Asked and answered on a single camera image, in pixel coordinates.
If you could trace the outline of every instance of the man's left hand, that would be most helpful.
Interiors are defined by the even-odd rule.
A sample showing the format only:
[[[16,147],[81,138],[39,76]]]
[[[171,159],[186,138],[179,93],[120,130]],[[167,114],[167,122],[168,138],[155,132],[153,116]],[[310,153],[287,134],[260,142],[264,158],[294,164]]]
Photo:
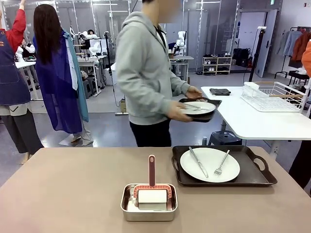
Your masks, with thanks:
[[[189,99],[200,98],[202,97],[202,92],[198,90],[198,88],[196,88],[195,86],[190,86],[188,92],[186,93],[186,96]]]

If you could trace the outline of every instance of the maroon handle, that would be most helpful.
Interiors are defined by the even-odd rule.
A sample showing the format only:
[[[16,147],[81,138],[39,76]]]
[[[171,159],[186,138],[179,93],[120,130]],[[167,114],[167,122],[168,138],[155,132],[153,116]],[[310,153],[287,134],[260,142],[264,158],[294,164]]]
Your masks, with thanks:
[[[156,185],[156,157],[149,155],[149,185],[154,187]]]

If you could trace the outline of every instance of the brown tabletop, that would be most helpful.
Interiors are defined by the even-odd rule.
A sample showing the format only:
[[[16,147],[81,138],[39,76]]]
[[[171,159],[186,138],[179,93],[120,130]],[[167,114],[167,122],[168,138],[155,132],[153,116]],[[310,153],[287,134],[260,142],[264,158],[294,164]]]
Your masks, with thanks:
[[[0,188],[1,233],[306,233],[311,198],[262,148],[278,183],[268,188],[184,188],[171,148],[41,149]],[[128,183],[148,182],[156,155],[158,183],[178,194],[173,222],[126,222]]]

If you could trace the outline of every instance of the black tray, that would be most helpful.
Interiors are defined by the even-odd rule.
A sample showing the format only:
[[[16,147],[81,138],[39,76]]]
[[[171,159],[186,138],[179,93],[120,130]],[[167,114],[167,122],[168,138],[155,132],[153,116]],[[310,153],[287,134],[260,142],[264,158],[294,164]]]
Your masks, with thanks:
[[[260,156],[255,155],[245,146],[191,146],[194,148],[213,148],[227,152],[240,164],[241,171],[237,178],[225,183],[208,183],[198,180],[186,173],[180,165],[181,156],[189,150],[188,146],[173,148],[172,164],[176,172],[177,181],[182,186],[188,187],[265,187],[277,183],[277,179],[269,171],[267,162]],[[264,164],[264,170],[254,162],[259,159]]]
[[[212,103],[216,106],[216,109],[222,103],[221,100],[210,100],[210,99],[205,98],[205,97],[196,98],[196,99],[181,99],[179,102],[186,103],[186,102],[193,102],[193,101],[197,101],[197,100],[205,100],[208,103]],[[213,119],[214,114],[215,114],[215,111],[213,111],[211,113],[207,113],[207,114],[201,114],[201,115],[195,115],[195,116],[194,115],[188,115],[188,116],[190,116],[193,119],[193,121],[207,123]]]

